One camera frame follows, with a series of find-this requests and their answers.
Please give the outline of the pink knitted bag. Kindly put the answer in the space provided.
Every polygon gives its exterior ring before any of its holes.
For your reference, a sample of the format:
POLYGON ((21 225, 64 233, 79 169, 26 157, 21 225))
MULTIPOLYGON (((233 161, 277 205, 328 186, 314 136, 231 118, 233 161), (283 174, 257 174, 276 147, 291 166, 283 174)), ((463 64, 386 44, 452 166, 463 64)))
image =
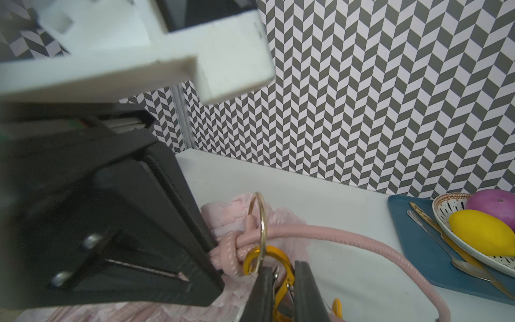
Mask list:
POLYGON ((268 238, 327 240, 381 252, 382 246, 339 229, 256 224, 230 231, 204 249, 173 204, 98 195, 39 215, 13 233, 15 257, 1 304, 13 309, 122 302, 112 321, 145 321, 162 303, 210 305, 223 291, 221 275, 241 276, 254 248, 268 238))

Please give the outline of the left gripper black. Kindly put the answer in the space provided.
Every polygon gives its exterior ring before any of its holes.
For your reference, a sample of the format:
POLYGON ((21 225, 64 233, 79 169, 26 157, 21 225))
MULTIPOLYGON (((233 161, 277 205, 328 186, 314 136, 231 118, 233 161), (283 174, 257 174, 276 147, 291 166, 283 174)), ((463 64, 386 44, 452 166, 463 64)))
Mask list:
POLYGON ((1 306, 206 307, 224 289, 174 152, 134 103, 1 104, 1 306))

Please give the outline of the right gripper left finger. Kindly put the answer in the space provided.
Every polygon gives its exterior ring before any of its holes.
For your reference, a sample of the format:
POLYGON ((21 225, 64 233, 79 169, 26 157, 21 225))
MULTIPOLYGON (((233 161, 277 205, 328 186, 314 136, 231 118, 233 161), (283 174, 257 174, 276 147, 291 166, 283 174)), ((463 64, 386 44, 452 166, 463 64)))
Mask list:
POLYGON ((240 322, 272 322, 274 307, 274 270, 261 267, 240 322))

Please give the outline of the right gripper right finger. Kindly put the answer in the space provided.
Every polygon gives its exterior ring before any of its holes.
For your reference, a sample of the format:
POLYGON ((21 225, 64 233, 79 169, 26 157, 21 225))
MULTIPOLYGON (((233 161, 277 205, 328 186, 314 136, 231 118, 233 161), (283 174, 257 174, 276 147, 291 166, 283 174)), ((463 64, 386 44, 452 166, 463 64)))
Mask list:
POLYGON ((294 321, 330 322, 308 262, 295 262, 294 321))

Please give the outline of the grey yellow plush keychain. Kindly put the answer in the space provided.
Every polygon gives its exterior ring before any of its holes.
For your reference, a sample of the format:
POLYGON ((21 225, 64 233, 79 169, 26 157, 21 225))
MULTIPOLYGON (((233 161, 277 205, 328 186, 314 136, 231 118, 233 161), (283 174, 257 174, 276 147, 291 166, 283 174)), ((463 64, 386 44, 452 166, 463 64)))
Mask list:
MULTIPOLYGON (((264 251, 254 248, 244 260, 244 273, 250 275, 257 273, 261 267, 271 267, 274 270, 274 307, 273 321, 294 321, 294 284, 295 263, 292 264, 288 256, 278 248, 268 246, 264 251)), ((341 302, 335 299, 333 307, 325 308, 330 321, 342 321, 341 302)))

